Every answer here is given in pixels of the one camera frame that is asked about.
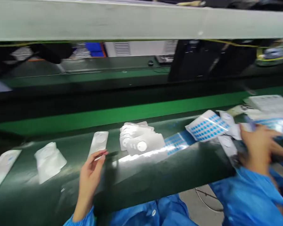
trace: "vent grille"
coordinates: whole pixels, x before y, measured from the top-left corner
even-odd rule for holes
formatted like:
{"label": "vent grille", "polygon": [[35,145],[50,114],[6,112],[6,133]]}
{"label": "vent grille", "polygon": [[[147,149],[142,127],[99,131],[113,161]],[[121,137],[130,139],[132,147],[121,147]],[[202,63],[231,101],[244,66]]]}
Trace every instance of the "vent grille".
{"label": "vent grille", "polygon": [[129,42],[115,42],[114,48],[115,48],[116,55],[118,56],[129,56],[130,55]]}
{"label": "vent grille", "polygon": [[175,54],[178,40],[168,40],[164,43],[164,54]]}

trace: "metal frame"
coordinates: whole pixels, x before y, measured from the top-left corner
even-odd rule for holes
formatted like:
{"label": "metal frame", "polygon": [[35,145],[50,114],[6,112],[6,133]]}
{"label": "metal frame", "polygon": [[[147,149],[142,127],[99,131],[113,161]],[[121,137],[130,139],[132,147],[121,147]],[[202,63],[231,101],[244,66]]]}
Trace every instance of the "metal frame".
{"label": "metal frame", "polygon": [[152,2],[0,0],[0,41],[283,38],[283,12]]}

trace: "blue dot sticker sheet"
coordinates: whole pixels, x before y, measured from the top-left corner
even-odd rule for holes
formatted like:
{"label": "blue dot sticker sheet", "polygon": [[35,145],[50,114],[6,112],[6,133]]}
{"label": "blue dot sticker sheet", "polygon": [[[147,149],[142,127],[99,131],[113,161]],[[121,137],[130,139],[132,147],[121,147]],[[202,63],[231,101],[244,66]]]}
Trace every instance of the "blue dot sticker sheet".
{"label": "blue dot sticker sheet", "polygon": [[228,132],[230,126],[212,110],[208,110],[186,126],[196,141],[206,142]]}
{"label": "blue dot sticker sheet", "polygon": [[275,117],[269,119],[255,120],[257,124],[262,124],[267,126],[267,128],[278,131],[283,134],[283,118]]}
{"label": "blue dot sticker sheet", "polygon": [[166,138],[164,142],[166,144],[165,148],[167,154],[172,155],[178,151],[186,149],[197,141],[188,133],[188,131],[184,130]]}

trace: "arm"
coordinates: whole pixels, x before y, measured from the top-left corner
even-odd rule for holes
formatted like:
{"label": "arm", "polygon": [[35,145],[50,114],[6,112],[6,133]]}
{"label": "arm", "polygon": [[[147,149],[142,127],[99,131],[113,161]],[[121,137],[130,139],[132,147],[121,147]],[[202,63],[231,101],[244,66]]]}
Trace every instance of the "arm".
{"label": "arm", "polygon": [[277,135],[265,126],[254,132],[241,127],[248,155],[244,167],[228,183],[225,220],[238,225],[283,225],[283,197],[269,174],[272,137]]}
{"label": "arm", "polygon": [[98,151],[90,155],[80,172],[79,197],[72,217],[64,226],[93,226],[92,200],[94,192],[100,182],[101,170],[108,154],[106,150]]}

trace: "worker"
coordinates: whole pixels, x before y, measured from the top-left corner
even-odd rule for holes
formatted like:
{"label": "worker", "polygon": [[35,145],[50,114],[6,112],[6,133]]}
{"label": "worker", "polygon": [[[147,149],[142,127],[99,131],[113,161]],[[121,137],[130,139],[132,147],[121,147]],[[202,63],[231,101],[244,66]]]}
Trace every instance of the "worker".
{"label": "worker", "polygon": [[[223,225],[283,226],[283,196],[276,181],[283,186],[283,178],[269,173],[273,137],[278,133],[259,126],[255,132],[241,127],[241,137],[248,149],[244,167],[236,169],[236,176],[211,184],[224,207]],[[106,150],[92,154],[80,172],[79,197],[72,217],[65,226],[96,225],[92,199],[100,182],[100,174],[108,154]],[[190,220],[187,207],[179,195],[170,195],[113,213],[112,226],[131,225],[196,225]]]}

